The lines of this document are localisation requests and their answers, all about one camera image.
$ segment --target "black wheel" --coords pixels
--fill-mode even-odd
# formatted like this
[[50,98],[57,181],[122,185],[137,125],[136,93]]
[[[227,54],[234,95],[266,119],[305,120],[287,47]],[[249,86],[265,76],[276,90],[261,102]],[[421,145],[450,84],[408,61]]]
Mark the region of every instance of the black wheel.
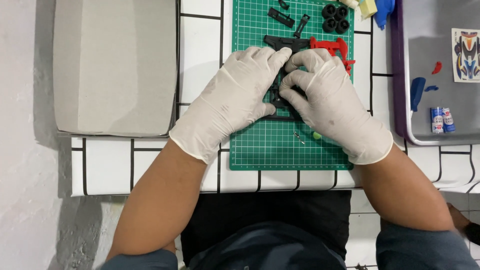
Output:
[[325,33],[332,33],[336,28],[336,20],[334,18],[328,18],[324,21],[322,29]]
[[337,22],[341,19],[345,19],[348,15],[348,8],[341,6],[336,9],[335,15],[333,16]]
[[333,4],[328,4],[322,9],[322,17],[324,19],[331,18],[335,15],[336,7]]
[[348,30],[349,27],[350,23],[347,20],[342,19],[336,24],[336,32],[339,34],[343,34]]

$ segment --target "latex glove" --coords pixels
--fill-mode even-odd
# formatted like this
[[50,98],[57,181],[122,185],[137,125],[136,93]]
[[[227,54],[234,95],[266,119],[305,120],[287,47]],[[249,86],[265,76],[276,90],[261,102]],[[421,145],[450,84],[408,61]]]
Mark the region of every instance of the latex glove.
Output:
[[170,138],[208,164],[224,138],[275,113],[275,107],[262,99],[291,54],[289,48],[275,52],[270,47],[232,53],[177,121]]
[[[308,72],[297,70],[305,66]],[[294,54],[285,70],[280,95],[300,113],[316,132],[337,141],[354,164],[382,160],[393,144],[384,124],[363,107],[342,61],[326,49],[308,49]],[[307,100],[295,90],[298,85]]]

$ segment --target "white table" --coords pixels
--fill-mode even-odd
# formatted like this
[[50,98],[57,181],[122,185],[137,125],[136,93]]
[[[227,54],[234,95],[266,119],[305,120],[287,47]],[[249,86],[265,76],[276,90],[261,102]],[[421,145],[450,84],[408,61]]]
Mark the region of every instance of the white table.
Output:
[[[231,1],[182,0],[180,19],[181,116],[231,52]],[[354,84],[365,108],[393,129],[389,27],[381,31],[355,13]],[[416,147],[395,132],[395,142],[437,188],[480,193],[480,145]],[[115,137],[72,138],[72,195],[130,193],[166,139]],[[209,164],[201,191],[255,192],[271,190],[361,188],[355,169],[349,171],[230,171],[229,143],[219,147]]]

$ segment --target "sleeve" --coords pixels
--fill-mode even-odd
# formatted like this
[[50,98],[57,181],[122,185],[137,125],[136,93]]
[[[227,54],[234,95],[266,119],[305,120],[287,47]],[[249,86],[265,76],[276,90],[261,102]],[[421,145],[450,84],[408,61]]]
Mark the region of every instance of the sleeve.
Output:
[[480,245],[480,225],[470,222],[465,227],[465,236],[472,243]]
[[451,231],[388,224],[378,234],[376,245],[379,270],[480,270],[463,239]]
[[159,249],[143,255],[117,255],[108,260],[101,270],[177,270],[177,257],[171,251]]

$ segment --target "blue plastic part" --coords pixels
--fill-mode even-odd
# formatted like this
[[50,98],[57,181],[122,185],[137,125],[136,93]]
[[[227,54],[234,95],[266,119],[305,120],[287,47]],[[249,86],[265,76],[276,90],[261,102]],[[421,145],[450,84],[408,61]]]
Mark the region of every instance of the blue plastic part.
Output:
[[384,30],[387,24],[387,16],[393,12],[395,8],[395,0],[375,0],[377,5],[377,13],[373,15],[378,27]]
[[437,91],[438,90],[438,87],[437,86],[428,86],[427,88],[425,88],[425,92],[428,92],[428,91]]
[[412,81],[412,86],[410,87],[410,109],[412,111],[417,111],[426,82],[427,80],[423,77],[415,78]]

